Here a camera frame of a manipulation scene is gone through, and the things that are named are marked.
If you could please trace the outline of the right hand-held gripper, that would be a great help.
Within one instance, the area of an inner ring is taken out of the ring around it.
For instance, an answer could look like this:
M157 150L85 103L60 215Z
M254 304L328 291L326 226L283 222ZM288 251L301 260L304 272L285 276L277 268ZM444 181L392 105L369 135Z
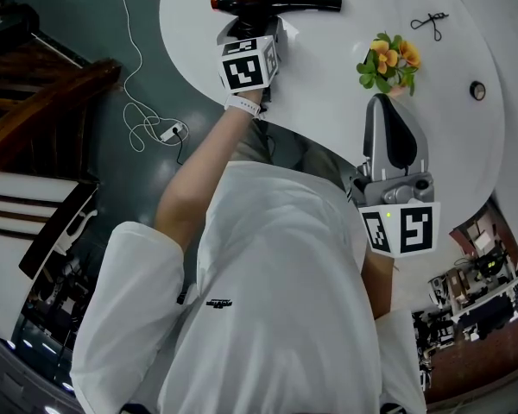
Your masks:
M366 109L363 155L364 201L357 208L372 252L401 258L434 251L440 203L434 200L427 139L416 117L390 97L373 96Z

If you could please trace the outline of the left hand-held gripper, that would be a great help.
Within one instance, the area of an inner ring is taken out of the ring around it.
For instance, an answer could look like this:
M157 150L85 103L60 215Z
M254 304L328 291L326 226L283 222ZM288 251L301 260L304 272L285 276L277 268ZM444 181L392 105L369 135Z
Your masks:
M272 18L267 35L242 39L240 19L229 22L218 34L218 70L227 92L265 89L279 72L288 42L284 21Z

